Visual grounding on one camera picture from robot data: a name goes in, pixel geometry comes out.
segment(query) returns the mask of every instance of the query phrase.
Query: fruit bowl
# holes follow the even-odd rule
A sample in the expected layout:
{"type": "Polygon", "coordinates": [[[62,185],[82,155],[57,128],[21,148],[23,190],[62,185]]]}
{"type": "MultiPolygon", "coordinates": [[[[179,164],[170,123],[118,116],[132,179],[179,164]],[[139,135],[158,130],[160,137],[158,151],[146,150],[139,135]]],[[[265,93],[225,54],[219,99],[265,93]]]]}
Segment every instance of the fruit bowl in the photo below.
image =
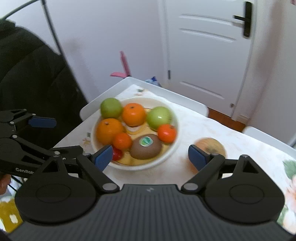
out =
{"type": "MultiPolygon", "coordinates": [[[[176,139],[174,140],[173,143],[171,144],[165,144],[162,143],[163,148],[162,151],[160,152],[159,155],[157,155],[154,158],[151,159],[146,159],[146,160],[138,160],[134,159],[130,156],[128,152],[124,153],[124,157],[120,161],[111,161],[109,163],[110,166],[121,169],[121,170],[130,170],[130,171],[136,171],[136,170],[144,170],[151,168],[153,166],[156,166],[163,161],[165,161],[168,157],[170,157],[173,152],[177,149],[178,144],[180,142],[180,134],[181,134],[181,129],[180,129],[180,121],[178,119],[178,116],[174,113],[174,111],[170,108],[170,102],[166,101],[165,99],[161,98],[147,98],[147,97],[134,97],[134,98],[129,98],[126,100],[121,101],[122,106],[125,106],[129,103],[138,103],[142,105],[145,108],[146,112],[149,112],[150,109],[157,107],[157,106],[163,106],[166,107],[170,110],[172,114],[172,121],[171,125],[175,126],[177,130],[177,136],[176,139]]],[[[97,122],[94,124],[92,130],[91,130],[91,144],[95,152],[97,152],[99,149],[103,147],[103,145],[97,140],[96,138],[96,127],[98,123],[102,120],[101,115],[99,115],[99,118],[97,122]]],[[[142,126],[138,128],[130,128],[126,127],[127,133],[130,134],[131,131],[133,131],[133,134],[130,134],[131,138],[134,140],[137,137],[144,135],[144,134],[156,134],[157,132],[150,129],[145,122],[142,126]]]]}

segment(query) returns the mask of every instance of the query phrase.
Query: metal pole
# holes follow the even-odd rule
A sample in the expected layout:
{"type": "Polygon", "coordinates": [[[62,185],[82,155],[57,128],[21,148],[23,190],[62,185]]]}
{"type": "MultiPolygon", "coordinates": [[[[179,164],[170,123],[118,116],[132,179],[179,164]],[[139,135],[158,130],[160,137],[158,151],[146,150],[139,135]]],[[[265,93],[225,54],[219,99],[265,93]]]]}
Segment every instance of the metal pole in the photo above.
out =
{"type": "Polygon", "coordinates": [[[41,0],[41,2],[42,2],[42,6],[43,6],[43,9],[44,9],[44,13],[45,13],[45,16],[46,16],[47,23],[49,25],[52,36],[54,37],[54,41],[56,42],[57,48],[58,48],[63,60],[65,61],[66,65],[68,65],[67,61],[66,61],[66,58],[65,58],[64,51],[62,50],[61,44],[59,43],[59,40],[57,38],[57,34],[56,34],[55,30],[54,30],[54,26],[52,24],[52,19],[50,18],[48,8],[47,8],[47,5],[46,5],[46,0],[41,0]]]}
{"type": "Polygon", "coordinates": [[[11,15],[13,15],[17,11],[19,11],[22,8],[27,7],[28,5],[30,5],[30,4],[32,4],[34,2],[37,2],[37,1],[39,1],[39,0],[31,0],[31,1],[27,2],[27,3],[24,3],[23,5],[19,6],[18,8],[14,9],[11,12],[9,12],[8,14],[6,14],[2,19],[4,19],[4,20],[7,19],[8,17],[10,17],[11,15]]]}

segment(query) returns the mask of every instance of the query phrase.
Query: white tablecloth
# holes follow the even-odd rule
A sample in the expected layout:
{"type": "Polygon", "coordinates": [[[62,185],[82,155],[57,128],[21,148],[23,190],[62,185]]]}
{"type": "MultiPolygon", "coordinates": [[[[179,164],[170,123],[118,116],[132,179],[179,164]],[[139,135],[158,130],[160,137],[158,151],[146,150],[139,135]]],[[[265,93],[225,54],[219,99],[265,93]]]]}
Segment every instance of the white tablecloth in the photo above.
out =
{"type": "MultiPolygon", "coordinates": [[[[138,95],[155,96],[150,91],[131,85],[116,98],[124,100],[138,95]]],[[[180,116],[182,137],[180,146],[168,160],[151,169],[134,172],[118,170],[108,166],[104,173],[120,187],[125,183],[174,183],[181,187],[197,173],[188,160],[188,147],[200,138],[215,138],[225,147],[227,158],[238,159],[242,154],[249,155],[280,187],[285,194],[286,205],[278,223],[291,233],[296,233],[296,176],[294,176],[294,179],[293,177],[290,179],[284,169],[284,162],[293,166],[294,159],[274,147],[234,131],[183,106],[171,103],[171,108],[176,115],[180,116]]],[[[89,136],[93,125],[98,119],[98,114],[99,110],[69,133],[56,147],[80,145],[85,152],[94,153],[89,136]]]]}

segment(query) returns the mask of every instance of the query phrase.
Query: white door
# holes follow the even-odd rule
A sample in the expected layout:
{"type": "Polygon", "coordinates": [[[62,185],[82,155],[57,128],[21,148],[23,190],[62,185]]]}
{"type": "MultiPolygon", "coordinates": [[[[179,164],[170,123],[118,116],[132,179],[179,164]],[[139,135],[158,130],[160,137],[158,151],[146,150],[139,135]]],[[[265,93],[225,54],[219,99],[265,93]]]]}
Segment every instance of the white door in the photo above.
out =
{"type": "Polygon", "coordinates": [[[244,22],[233,18],[245,16],[245,2],[166,0],[166,7],[170,89],[231,116],[251,46],[244,22]]]}

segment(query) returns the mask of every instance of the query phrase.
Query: orange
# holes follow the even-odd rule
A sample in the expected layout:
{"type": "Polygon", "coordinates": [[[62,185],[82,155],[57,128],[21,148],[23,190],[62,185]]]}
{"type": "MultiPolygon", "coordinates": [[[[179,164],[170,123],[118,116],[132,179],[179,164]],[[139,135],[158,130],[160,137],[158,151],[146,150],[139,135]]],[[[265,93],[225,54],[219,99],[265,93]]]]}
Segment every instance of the orange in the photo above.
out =
{"type": "Polygon", "coordinates": [[[121,118],[128,126],[140,126],[146,120],[146,112],[140,104],[129,103],[123,108],[121,118]]]}
{"type": "Polygon", "coordinates": [[[126,133],[119,133],[113,139],[113,146],[119,150],[128,150],[132,143],[131,137],[126,133]]]}
{"type": "Polygon", "coordinates": [[[165,143],[172,143],[177,135],[177,130],[170,124],[163,124],[157,129],[159,140],[165,143]]]}
{"type": "Polygon", "coordinates": [[[113,138],[124,131],[121,122],[114,118],[102,120],[96,127],[96,137],[103,145],[111,145],[113,138]]]}

